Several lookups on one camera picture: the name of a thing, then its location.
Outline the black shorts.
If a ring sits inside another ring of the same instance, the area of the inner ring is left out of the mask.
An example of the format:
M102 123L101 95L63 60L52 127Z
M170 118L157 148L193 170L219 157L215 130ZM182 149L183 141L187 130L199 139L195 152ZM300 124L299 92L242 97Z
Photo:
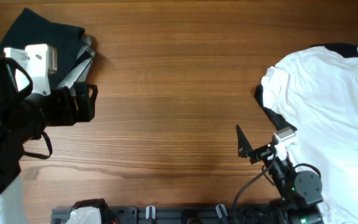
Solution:
M84 31L82 27L50 22L25 8L0 42L0 55L5 55L5 47L24 50L27 45L47 44L56 48L57 72L48 76L52 92L75 65ZM12 68L11 72L18 90L33 87L31 77L22 67Z

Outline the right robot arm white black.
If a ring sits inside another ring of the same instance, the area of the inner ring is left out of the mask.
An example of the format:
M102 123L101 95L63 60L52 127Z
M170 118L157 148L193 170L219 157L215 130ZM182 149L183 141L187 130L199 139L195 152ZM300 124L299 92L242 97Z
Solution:
M232 217L235 223L242 223L238 214L241 195L262 176L271 176L280 198L269 203L269 216L274 223L322 223L323 218L318 204L323 201L320 171L310 164L294 165L291 151L297 148L296 133L287 127L274 132L272 141L253 149L236 125L238 156L248 158L251 164L262 161L265 169L248 181L236 194L232 204Z

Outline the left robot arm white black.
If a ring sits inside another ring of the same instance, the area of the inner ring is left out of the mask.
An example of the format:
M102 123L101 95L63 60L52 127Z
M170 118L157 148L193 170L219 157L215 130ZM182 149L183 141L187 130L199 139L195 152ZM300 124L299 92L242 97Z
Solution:
M29 73L14 59L0 56L0 223L26 223L21 167L23 156L48 159L53 147L45 128L73 126L94 118L98 87L74 84L50 95L34 93Z

